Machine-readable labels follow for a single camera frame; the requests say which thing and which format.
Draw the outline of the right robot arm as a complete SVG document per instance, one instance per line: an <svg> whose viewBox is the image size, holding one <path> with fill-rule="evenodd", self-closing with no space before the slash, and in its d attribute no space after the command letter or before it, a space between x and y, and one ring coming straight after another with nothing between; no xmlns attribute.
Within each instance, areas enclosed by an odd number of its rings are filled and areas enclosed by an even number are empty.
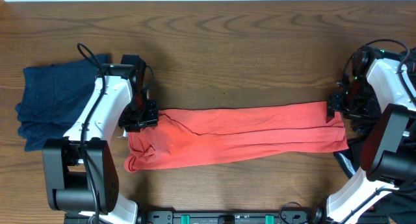
<svg viewBox="0 0 416 224"><path fill-rule="evenodd" d="M415 50L378 49L369 42L348 58L339 92L328 98L327 117L342 114L362 135L359 166L331 194L314 223L379 222L367 210L381 198L415 194Z"/></svg>

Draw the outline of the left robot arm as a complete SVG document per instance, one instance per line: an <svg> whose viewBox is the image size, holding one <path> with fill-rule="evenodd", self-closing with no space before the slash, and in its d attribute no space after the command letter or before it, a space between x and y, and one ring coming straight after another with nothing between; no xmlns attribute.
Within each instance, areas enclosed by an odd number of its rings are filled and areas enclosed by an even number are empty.
<svg viewBox="0 0 416 224"><path fill-rule="evenodd" d="M65 223L145 223L139 205L119 192L110 142L117 127L131 133L157 125L157 104L143 85L148 65L124 55L120 64L98 68L77 121L42 149L47 202L65 212Z"/></svg>

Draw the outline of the orange printed t-shirt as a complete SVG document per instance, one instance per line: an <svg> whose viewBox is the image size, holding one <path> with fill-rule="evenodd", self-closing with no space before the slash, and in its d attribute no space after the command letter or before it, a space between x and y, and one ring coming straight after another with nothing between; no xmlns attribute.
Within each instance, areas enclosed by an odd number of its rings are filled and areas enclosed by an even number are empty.
<svg viewBox="0 0 416 224"><path fill-rule="evenodd" d="M128 172L249 160L286 152L347 149L340 114L326 102L240 109L159 111L155 127L128 135Z"/></svg>

